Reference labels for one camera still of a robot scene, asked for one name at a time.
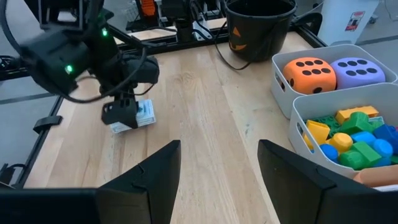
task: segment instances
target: black bucket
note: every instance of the black bucket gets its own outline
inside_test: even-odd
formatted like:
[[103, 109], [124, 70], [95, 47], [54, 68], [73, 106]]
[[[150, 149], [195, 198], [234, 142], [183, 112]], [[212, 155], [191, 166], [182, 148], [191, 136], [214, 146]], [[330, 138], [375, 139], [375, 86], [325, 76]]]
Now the black bucket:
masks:
[[279, 52], [297, 5], [292, 0], [232, 0], [225, 5], [229, 47], [248, 62]]

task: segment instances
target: blue toy block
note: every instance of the blue toy block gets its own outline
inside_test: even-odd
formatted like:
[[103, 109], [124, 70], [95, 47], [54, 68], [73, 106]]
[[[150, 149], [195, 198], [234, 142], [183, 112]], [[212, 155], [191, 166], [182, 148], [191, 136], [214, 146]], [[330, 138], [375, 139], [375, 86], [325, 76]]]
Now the blue toy block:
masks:
[[392, 146], [389, 142], [384, 139], [377, 139], [373, 142], [372, 148], [381, 156], [381, 157], [391, 157], [393, 150]]
[[391, 165], [391, 158], [390, 157], [383, 157], [379, 159], [379, 161], [373, 165], [373, 167], [382, 167], [382, 166], [389, 166]]
[[324, 153], [324, 155], [333, 162], [337, 162], [338, 160], [338, 151], [337, 149], [329, 144], [322, 144], [319, 146]]
[[376, 128], [373, 134], [376, 138], [389, 142], [394, 150], [394, 154], [398, 154], [398, 132], [394, 126], [383, 124]]
[[372, 146], [373, 142], [376, 140], [376, 137], [368, 131], [361, 131], [360, 133], [352, 134], [351, 138], [354, 142], [364, 141], [366, 144]]

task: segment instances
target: green led light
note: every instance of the green led light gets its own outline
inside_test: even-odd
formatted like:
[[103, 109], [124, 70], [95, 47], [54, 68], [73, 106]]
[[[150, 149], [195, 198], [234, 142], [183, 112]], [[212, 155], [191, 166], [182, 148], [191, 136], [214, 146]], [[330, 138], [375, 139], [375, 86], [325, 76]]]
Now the green led light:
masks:
[[106, 37], [108, 35], [108, 31], [106, 30], [106, 28], [102, 29], [102, 35], [104, 37]]
[[73, 67], [72, 67], [71, 65], [67, 65], [67, 66], [65, 67], [65, 71], [67, 71], [67, 73], [70, 74], [70, 73], [73, 72]]

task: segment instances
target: floor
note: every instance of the floor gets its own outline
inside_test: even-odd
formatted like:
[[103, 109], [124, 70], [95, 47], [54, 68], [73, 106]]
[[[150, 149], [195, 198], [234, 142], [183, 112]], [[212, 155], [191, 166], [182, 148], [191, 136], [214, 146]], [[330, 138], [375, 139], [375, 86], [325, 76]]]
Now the floor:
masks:
[[[396, 17], [398, 16], [398, 1], [384, 1], [387, 1], [393, 19], [398, 18]], [[312, 4], [316, 1], [297, 0], [297, 2], [297, 14], [300, 15], [311, 10]], [[110, 23], [121, 30], [124, 30], [127, 21], [123, 13], [126, 4], [126, 0], [105, 1], [105, 7], [115, 13], [115, 17], [111, 19]], [[398, 22], [390, 20], [383, 4], [379, 5], [375, 14], [379, 16], [377, 22], [368, 24], [358, 40], [358, 45], [398, 72], [398, 63], [396, 63], [398, 40], [389, 40], [391, 37], [398, 39]], [[7, 18], [12, 33], [20, 43], [42, 32], [39, 29], [39, 23], [23, 0], [9, 1]], [[16, 55], [2, 32], [0, 32], [0, 54]], [[0, 167], [4, 163], [9, 165], [25, 163], [37, 138], [37, 134], [32, 128], [39, 118], [48, 116], [55, 102], [55, 97], [20, 101], [18, 103], [7, 102], [9, 99], [18, 101], [22, 96], [40, 95], [42, 93], [45, 93], [45, 90], [29, 77], [0, 82], [0, 115], [2, 115], [1, 119], [3, 120], [0, 126]]]

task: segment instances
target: bucket handle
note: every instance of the bucket handle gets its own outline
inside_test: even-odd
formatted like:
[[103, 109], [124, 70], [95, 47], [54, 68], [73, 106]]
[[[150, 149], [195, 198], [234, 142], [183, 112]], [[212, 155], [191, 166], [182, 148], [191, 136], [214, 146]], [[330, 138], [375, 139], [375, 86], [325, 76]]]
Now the bucket handle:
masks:
[[[285, 20], [285, 19], [282, 19], [281, 21], [275, 23], [274, 26], [272, 26], [272, 28], [270, 29], [270, 31], [269, 31], [269, 32], [267, 31], [267, 32], [265, 33], [265, 36], [269, 33], [269, 37], [272, 37], [272, 34], [275, 32], [277, 25], [278, 25], [280, 22], [284, 21], [284, 20]], [[254, 57], [253, 57], [253, 59], [252, 59], [251, 61], [249, 61], [247, 64], [243, 65], [243, 67], [241, 67], [241, 68], [235, 68], [234, 66], [232, 66], [230, 63], [228, 63], [228, 62], [226, 61], [226, 59], [223, 57], [223, 55], [221, 54], [220, 50], [218, 49], [218, 45], [217, 45], [217, 38], [220, 36], [220, 33], [221, 33], [220, 31], [223, 30], [223, 29], [225, 28], [226, 23], [227, 23], [227, 21], [225, 21], [224, 24], [221, 26], [221, 28], [218, 30], [217, 35], [216, 35], [215, 40], [214, 40], [214, 45], [215, 45], [216, 50], [217, 50], [218, 54], [220, 55], [222, 61], [223, 61], [229, 68], [232, 68], [233, 70], [237, 70], [237, 71], [244, 70], [245, 68], [247, 68], [250, 64], [252, 64], [252, 63], [254, 62], [254, 60], [256, 59], [256, 57], [260, 54], [261, 50], [267, 45], [267, 43], [268, 43], [268, 38], [267, 38], [266, 41], [262, 44], [262, 46], [259, 48], [259, 50], [258, 50], [257, 53], [254, 55]]]

